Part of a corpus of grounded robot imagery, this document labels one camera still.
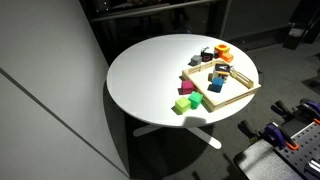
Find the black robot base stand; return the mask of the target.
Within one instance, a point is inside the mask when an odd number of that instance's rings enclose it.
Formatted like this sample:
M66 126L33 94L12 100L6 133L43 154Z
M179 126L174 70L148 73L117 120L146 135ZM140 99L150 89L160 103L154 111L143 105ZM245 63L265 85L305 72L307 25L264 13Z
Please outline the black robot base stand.
M264 140L235 156L234 162L248 180L304 180Z

